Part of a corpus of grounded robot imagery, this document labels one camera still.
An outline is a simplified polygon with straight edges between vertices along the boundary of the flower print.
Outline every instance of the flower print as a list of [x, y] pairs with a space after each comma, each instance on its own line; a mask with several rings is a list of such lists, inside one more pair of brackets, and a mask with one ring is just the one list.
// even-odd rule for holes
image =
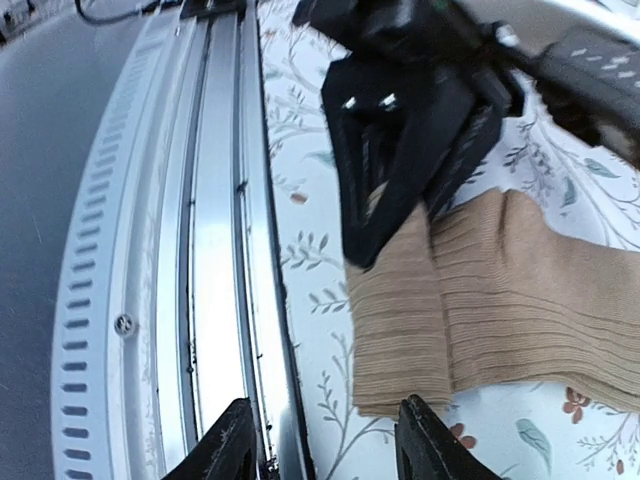
[[449, 428], [449, 430], [467, 450], [471, 450], [476, 446], [476, 443], [478, 443], [476, 438], [471, 435], [462, 436], [464, 433], [464, 425], [462, 423], [456, 423], [453, 427]]
[[591, 399], [579, 394], [573, 388], [567, 387], [566, 392], [567, 401], [562, 406], [564, 413], [572, 413], [571, 423], [574, 425], [582, 420], [584, 415], [583, 408], [587, 407], [591, 403]]

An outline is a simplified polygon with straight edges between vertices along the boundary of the grey surface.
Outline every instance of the grey surface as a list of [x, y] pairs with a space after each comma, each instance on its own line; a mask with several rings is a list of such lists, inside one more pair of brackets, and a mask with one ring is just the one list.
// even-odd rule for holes
[[96, 29], [67, 12], [0, 50], [0, 480], [52, 478], [61, 256], [95, 130], [138, 30], [137, 20]]

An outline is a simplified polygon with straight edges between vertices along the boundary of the silver metal strip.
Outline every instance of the silver metal strip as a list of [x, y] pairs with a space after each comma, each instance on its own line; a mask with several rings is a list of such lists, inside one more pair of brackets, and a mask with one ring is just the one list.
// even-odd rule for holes
[[198, 115], [199, 81], [207, 26], [193, 22], [176, 35], [193, 35], [182, 92], [174, 121], [164, 186], [156, 288], [156, 368], [158, 406], [165, 473], [173, 470], [195, 446], [195, 411], [191, 389], [190, 348], [187, 323], [187, 278], [183, 269], [184, 229], [191, 197], [193, 158], [192, 116]]
[[146, 21], [80, 183], [52, 345], [56, 478], [159, 476], [152, 305], [166, 155], [158, 151], [177, 101], [173, 69], [182, 71], [188, 50], [174, 36], [178, 16]]
[[280, 282], [278, 242], [267, 155], [258, 20], [249, 2], [242, 23], [241, 163], [248, 321], [257, 375], [259, 422], [268, 468], [283, 479], [307, 479], [311, 466], [295, 359]]
[[198, 127], [190, 254], [199, 437], [232, 400], [247, 396], [243, 358], [250, 356], [243, 352], [239, 311], [243, 299], [236, 288], [237, 15], [220, 16], [211, 28]]

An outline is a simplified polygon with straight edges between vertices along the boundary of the black plastic part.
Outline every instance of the black plastic part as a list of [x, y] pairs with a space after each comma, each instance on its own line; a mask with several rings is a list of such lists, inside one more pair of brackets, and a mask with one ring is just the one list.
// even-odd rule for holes
[[502, 115], [492, 105], [476, 105], [467, 122], [423, 194], [429, 220], [442, 211], [500, 140]]
[[225, 13], [237, 13], [241, 18], [247, 10], [247, 0], [185, 0], [180, 19], [212, 18]]
[[402, 401], [395, 433], [399, 480], [500, 480], [417, 395]]
[[[385, 105], [391, 94], [392, 105]], [[400, 69], [352, 56], [331, 64], [322, 99], [338, 170], [343, 252], [369, 268], [445, 161], [476, 94], [444, 65]], [[392, 156], [381, 158], [382, 151]], [[381, 177], [387, 185], [369, 213]]]
[[255, 480], [256, 430], [251, 402], [234, 400], [164, 480]]
[[558, 125], [594, 145], [602, 139], [593, 118], [602, 119], [628, 139], [631, 151], [618, 153], [640, 168], [638, 47], [575, 28], [541, 55], [536, 77]]
[[306, 22], [360, 55], [403, 64], [463, 61], [481, 48], [481, 31], [452, 0], [302, 0], [294, 23]]

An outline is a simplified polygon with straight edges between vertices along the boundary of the ribbed sweater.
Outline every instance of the ribbed sweater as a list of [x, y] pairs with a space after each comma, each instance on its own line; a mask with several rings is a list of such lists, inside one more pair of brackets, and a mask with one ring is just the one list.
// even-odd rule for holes
[[418, 205], [373, 269], [347, 268], [362, 414], [522, 380], [640, 411], [640, 254], [550, 230], [516, 191], [426, 218]]

